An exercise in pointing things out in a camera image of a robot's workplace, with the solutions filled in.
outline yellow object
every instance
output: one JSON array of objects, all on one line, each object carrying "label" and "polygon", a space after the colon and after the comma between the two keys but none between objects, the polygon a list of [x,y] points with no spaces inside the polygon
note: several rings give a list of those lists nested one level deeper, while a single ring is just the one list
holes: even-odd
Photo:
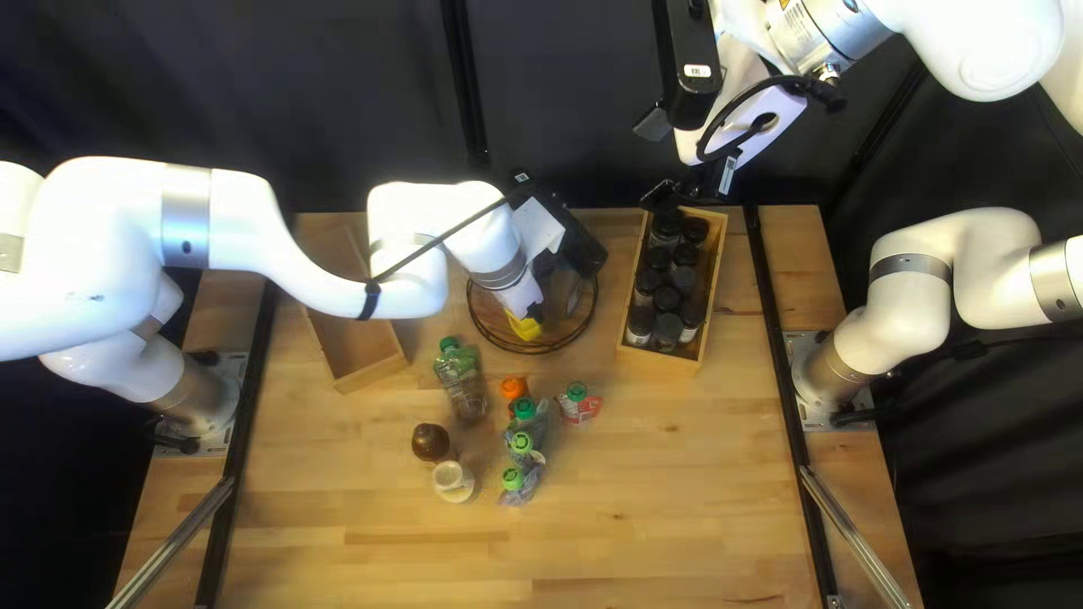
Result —
[{"label": "yellow object", "polygon": [[523,340],[534,340],[542,334],[542,324],[537,322],[534,318],[526,318],[525,320],[520,320],[511,311],[505,309],[504,314],[508,316],[508,323],[511,324],[511,329],[516,331],[516,335]]}]

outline orange bottle cap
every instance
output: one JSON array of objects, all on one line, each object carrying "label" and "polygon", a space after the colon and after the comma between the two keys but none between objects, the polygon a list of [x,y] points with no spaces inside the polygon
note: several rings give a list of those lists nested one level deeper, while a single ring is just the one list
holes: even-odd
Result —
[{"label": "orange bottle cap", "polygon": [[500,396],[514,400],[526,396],[526,379],[521,376],[509,376],[500,381]]}]

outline wooden box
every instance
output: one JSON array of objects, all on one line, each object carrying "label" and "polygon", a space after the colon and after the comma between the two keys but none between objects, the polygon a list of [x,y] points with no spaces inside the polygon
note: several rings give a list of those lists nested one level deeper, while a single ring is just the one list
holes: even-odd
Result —
[{"label": "wooden box", "polygon": [[[368,265],[352,230],[363,234],[364,226],[342,224],[335,215],[322,216],[306,213],[299,218],[293,231],[298,245],[330,273],[353,281],[368,278]],[[339,393],[356,391],[409,365],[390,321],[361,322],[309,308],[304,311],[327,362],[331,385]]]},{"label": "wooden box", "polygon": [[628,310],[631,308],[632,291],[636,289],[636,274],[639,273],[640,268],[645,267],[643,259],[647,255],[651,222],[654,220],[654,215],[644,211],[643,223],[639,230],[639,241],[636,243],[636,257],[634,258],[631,277],[628,281],[628,291],[621,314],[621,327],[617,331],[616,354],[621,361],[647,363],[666,373],[695,376],[700,372],[700,366],[703,365],[707,347],[712,303],[715,301],[715,287],[718,285],[718,269],[722,258],[722,243],[726,241],[726,225],[729,222],[729,216],[691,207],[679,209],[684,212],[686,217],[703,218],[709,224],[707,238],[700,248],[700,260],[696,262],[696,268],[700,269],[697,275],[701,284],[692,293],[692,299],[705,309],[703,327],[700,328],[695,340],[688,345],[678,345],[677,349],[669,353],[632,347],[625,340],[624,328],[628,323]]}]

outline wooden tabletop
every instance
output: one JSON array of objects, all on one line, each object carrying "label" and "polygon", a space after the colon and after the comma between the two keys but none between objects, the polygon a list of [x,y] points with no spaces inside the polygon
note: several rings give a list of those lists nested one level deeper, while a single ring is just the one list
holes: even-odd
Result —
[{"label": "wooden tabletop", "polygon": [[[410,367],[341,396],[303,309],[284,299],[221,606],[818,607],[745,225],[739,208],[720,210],[730,223],[715,318],[692,379],[614,362],[638,210],[577,211],[610,259],[590,328],[557,353],[513,355],[481,338],[464,306],[465,274],[453,265],[443,313],[395,322]],[[833,327],[845,311],[817,208],[766,207],[761,216],[783,326]],[[299,241],[327,222],[363,234],[363,215],[303,215]],[[250,335],[258,289],[238,296],[230,278],[207,274],[191,332],[213,327],[236,346],[246,324]],[[216,321],[223,315],[232,323]],[[435,340],[448,334],[481,348],[494,413],[457,437],[482,480],[467,505],[442,503],[408,449],[416,424],[449,419],[431,371]],[[185,347],[206,348],[211,335],[190,334]],[[578,379],[605,399],[589,427],[563,435],[523,508],[495,505],[504,466],[495,387],[505,374],[526,374],[536,396]],[[876,435],[806,439],[818,472],[919,606]],[[221,458],[153,462],[118,585],[221,467]],[[144,606],[191,607],[205,546],[204,533]],[[877,606],[837,539],[832,550],[848,606]]]}]

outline mounting plate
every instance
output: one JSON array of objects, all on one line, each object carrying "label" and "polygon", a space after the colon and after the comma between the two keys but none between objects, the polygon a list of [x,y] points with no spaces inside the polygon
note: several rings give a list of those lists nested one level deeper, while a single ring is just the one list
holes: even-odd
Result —
[{"label": "mounting plate", "polygon": [[[786,359],[790,360],[791,365],[793,365],[794,359],[797,355],[804,355],[819,345],[817,336],[820,334],[820,331],[782,333],[782,337],[786,342]],[[797,392],[794,392],[794,398],[797,403],[797,414],[801,417],[801,429],[806,433],[815,431],[873,431],[876,429],[876,424],[872,420],[851,423],[845,427],[835,426],[831,423],[832,413],[830,411],[809,404]],[[873,409],[873,396],[869,391],[869,388],[865,387],[861,391],[858,391],[858,394],[853,397],[852,403],[853,409],[858,411]]]},{"label": "mounting plate", "polygon": [[[210,373],[231,380],[240,387],[245,380],[245,368],[248,366],[248,353],[247,352],[220,352],[218,358],[218,363],[214,365],[206,366],[207,371]],[[161,436],[169,436],[170,438],[183,439],[181,436],[175,433],[168,419],[162,419],[158,422],[155,427],[155,433]],[[230,423],[223,425],[221,429],[218,429],[211,433],[198,438],[199,450],[191,455],[182,453],[179,449],[172,449],[169,446],[154,446],[154,458],[181,458],[181,457],[205,457],[205,456],[223,456],[230,449],[230,440],[233,439],[233,419]]]}]

